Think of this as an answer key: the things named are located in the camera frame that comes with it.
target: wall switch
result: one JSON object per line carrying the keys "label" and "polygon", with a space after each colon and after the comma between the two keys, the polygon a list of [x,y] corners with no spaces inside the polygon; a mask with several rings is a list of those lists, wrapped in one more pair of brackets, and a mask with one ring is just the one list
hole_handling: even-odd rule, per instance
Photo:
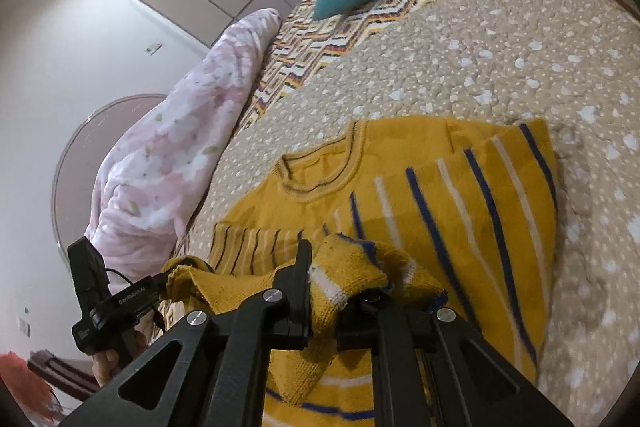
{"label": "wall switch", "polygon": [[31,336],[31,325],[24,319],[18,317],[18,328],[27,338]]}
{"label": "wall switch", "polygon": [[149,55],[153,55],[156,51],[158,51],[160,48],[162,48],[162,43],[161,42],[154,42],[153,44],[151,44],[145,51],[149,54]]}

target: human hand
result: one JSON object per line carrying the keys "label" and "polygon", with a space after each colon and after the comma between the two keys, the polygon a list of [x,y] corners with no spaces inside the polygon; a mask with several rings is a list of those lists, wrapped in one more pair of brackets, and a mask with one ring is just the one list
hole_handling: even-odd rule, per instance
{"label": "human hand", "polygon": [[[147,346],[145,334],[142,331],[135,331],[136,336],[136,355],[139,357],[145,352]],[[98,381],[100,387],[111,381],[111,371],[118,367],[118,354],[113,349],[101,351],[92,356],[94,359],[94,377]]]}

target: beige bedspread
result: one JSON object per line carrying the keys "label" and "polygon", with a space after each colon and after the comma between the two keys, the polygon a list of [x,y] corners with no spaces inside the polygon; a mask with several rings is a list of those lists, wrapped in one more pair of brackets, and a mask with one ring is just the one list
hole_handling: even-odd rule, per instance
{"label": "beige bedspread", "polygon": [[539,388],[594,426],[640,355],[640,32],[607,0],[441,0],[389,26],[230,143],[191,232],[278,155],[353,118],[409,113],[511,124],[544,117],[561,165],[556,285]]}

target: round mirror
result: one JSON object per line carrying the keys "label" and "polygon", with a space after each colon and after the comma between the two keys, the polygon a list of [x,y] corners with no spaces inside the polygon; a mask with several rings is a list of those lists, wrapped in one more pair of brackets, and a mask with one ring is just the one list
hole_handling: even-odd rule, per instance
{"label": "round mirror", "polygon": [[66,145],[53,180],[53,232],[66,259],[66,247],[84,235],[98,168],[120,137],[156,107],[164,94],[138,94],[116,100],[92,114]]}

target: blue stripe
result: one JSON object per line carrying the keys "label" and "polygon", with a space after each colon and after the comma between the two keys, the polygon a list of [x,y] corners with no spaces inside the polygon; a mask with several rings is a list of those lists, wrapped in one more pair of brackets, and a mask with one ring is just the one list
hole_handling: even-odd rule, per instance
{"label": "blue stripe", "polygon": [[425,308],[425,311],[427,311],[428,313],[432,313],[436,311],[438,308],[442,308],[447,303],[448,300],[449,300],[449,296],[447,295],[447,292],[444,291],[440,295],[436,295],[431,300],[431,302]]}
{"label": "blue stripe", "polygon": [[536,162],[538,162],[538,166],[545,176],[546,184],[549,187],[549,192],[551,192],[551,199],[554,200],[554,208],[557,214],[558,201],[556,200],[556,184],[554,183],[554,178],[551,175],[551,169],[549,169],[549,165],[546,164],[545,157],[542,155],[542,152],[540,152],[540,149],[538,149],[536,139],[533,138],[529,127],[527,127],[523,123],[521,123],[518,127],[522,131],[522,134],[524,134],[525,140],[527,141],[527,143],[529,144],[529,148],[531,149],[531,154],[533,155],[533,158],[536,159]]}
{"label": "blue stripe", "polygon": [[354,239],[353,237],[349,237],[348,235],[344,235],[343,233],[337,233],[338,237],[348,241],[349,243],[353,243],[354,245],[359,245],[364,250],[364,253],[367,255],[369,262],[375,266],[378,266],[378,260],[376,257],[376,244],[373,241],[366,241],[361,239]]}
{"label": "blue stripe", "polygon": [[353,226],[356,229],[356,234],[358,234],[358,239],[364,239],[364,231],[362,229],[362,223],[360,222],[356,196],[353,192],[351,193],[351,196],[349,196],[349,204],[351,206],[351,219],[353,219]]}
{"label": "blue stripe", "polygon": [[[275,391],[272,391],[268,387],[266,388],[266,394],[276,399],[277,401],[280,401],[280,402],[283,401],[282,397],[278,393],[276,393]],[[307,402],[300,405],[300,408],[307,409],[308,411],[313,411],[320,414],[338,415],[340,418],[347,421],[367,420],[374,417],[373,409],[369,409],[366,411],[346,412],[339,409],[338,407],[330,407],[327,405],[318,405],[315,403],[307,403]]]}
{"label": "blue stripe", "polygon": [[[354,245],[358,245],[359,247],[361,247],[364,250],[365,255],[367,256],[367,259],[369,259],[369,262],[373,266],[380,268],[380,264],[378,264],[378,254],[376,252],[376,244],[373,241],[354,239],[353,237],[349,237],[348,235],[344,235],[343,233],[337,233],[336,235],[341,239],[344,239],[348,243],[353,243]],[[394,288],[394,285],[389,277],[387,277],[386,279],[386,285],[381,287],[380,289],[383,292],[389,293]]]}
{"label": "blue stripe", "polygon": [[273,246],[271,247],[271,264],[273,264],[273,269],[276,267],[276,243],[278,242],[278,234],[280,230],[276,230],[276,235],[273,237]]}
{"label": "blue stripe", "polygon": [[460,304],[462,304],[462,308],[465,311],[466,319],[471,322],[478,330],[481,330],[480,322],[478,322],[476,312],[471,305],[469,296],[466,294],[466,291],[462,287],[460,279],[458,279],[456,271],[453,269],[447,247],[445,246],[444,241],[440,236],[440,232],[438,231],[436,222],[431,216],[429,207],[427,206],[427,202],[424,200],[424,196],[420,191],[420,187],[418,187],[418,180],[415,178],[415,172],[411,167],[407,167],[405,172],[406,179],[409,182],[409,187],[411,188],[411,192],[414,195],[415,204],[417,204],[418,210],[420,210],[420,215],[422,216],[422,220],[429,230],[429,234],[431,235],[431,240],[433,241],[433,246],[436,249],[436,254],[438,256],[440,266],[442,267],[442,270],[449,280],[450,285],[453,287],[453,291],[458,296]]}
{"label": "blue stripe", "polygon": [[482,197],[484,197],[484,203],[486,204],[486,208],[489,211],[489,215],[491,216],[491,221],[494,225],[494,235],[495,242],[498,245],[498,252],[500,253],[500,263],[502,264],[502,273],[504,275],[504,283],[507,286],[507,295],[509,297],[509,305],[511,307],[511,312],[513,312],[513,318],[516,321],[516,327],[518,328],[518,333],[520,334],[520,338],[531,357],[531,360],[535,365],[538,365],[537,356],[536,356],[536,348],[533,347],[533,343],[531,342],[531,338],[529,337],[529,333],[527,333],[527,328],[524,325],[524,321],[522,320],[522,312],[520,311],[520,303],[518,302],[518,293],[516,291],[516,283],[513,278],[513,270],[511,269],[511,259],[509,258],[509,251],[507,250],[507,242],[504,239],[504,231],[502,229],[502,222],[500,221],[500,216],[498,215],[498,209],[495,206],[494,197],[491,194],[491,189],[482,174],[480,166],[476,161],[476,157],[471,152],[471,149],[465,150],[466,160],[469,162],[469,166],[473,171],[474,176],[476,177],[476,181],[478,185],[480,185],[480,190],[482,192]]}

